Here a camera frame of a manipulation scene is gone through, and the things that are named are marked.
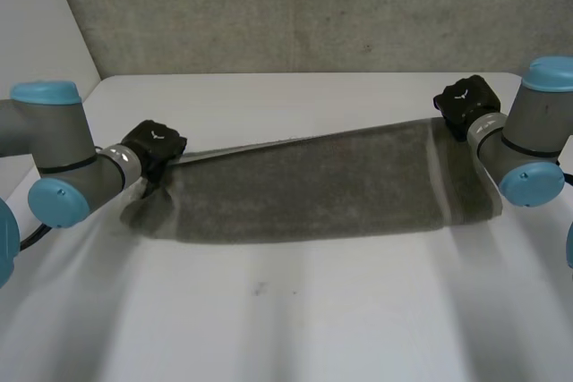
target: table surface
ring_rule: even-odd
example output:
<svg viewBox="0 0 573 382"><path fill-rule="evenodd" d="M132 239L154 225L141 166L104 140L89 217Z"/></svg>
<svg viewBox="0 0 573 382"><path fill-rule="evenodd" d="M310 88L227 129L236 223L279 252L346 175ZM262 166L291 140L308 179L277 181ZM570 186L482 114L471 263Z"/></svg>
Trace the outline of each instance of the table surface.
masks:
<svg viewBox="0 0 573 382"><path fill-rule="evenodd" d="M99 146L151 118L204 150L437 116L432 97L466 76L124 76L85 108ZM482 76L507 113L519 78ZM23 233L37 178L8 200ZM570 190L479 225L239 246L136 237L117 219L128 199L17 258L2 380L570 380Z"/></svg>

